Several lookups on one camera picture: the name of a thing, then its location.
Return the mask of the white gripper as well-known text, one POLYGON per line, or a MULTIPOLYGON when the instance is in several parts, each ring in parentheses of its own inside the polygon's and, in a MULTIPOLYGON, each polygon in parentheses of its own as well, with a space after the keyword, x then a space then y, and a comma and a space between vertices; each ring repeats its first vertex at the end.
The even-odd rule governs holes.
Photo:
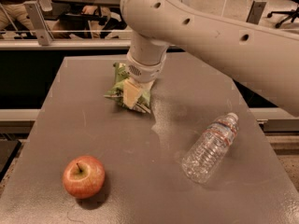
POLYGON ((150 91, 154 80, 160 75, 164 68, 166 55, 162 56, 162 59, 157 64, 145 64, 144 62, 138 62, 131 53, 128 53, 126 63, 126 71, 129 76, 136 80, 128 78, 123 82, 123 102, 132 109, 137 103, 139 97, 144 91, 150 91))

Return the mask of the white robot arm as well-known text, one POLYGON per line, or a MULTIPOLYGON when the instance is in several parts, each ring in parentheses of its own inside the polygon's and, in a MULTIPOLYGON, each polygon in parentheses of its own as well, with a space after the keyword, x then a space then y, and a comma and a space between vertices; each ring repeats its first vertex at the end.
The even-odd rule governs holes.
POLYGON ((132 28, 131 77, 147 83, 175 45, 293 116, 299 114, 299 36, 197 11, 189 0, 121 0, 132 28))

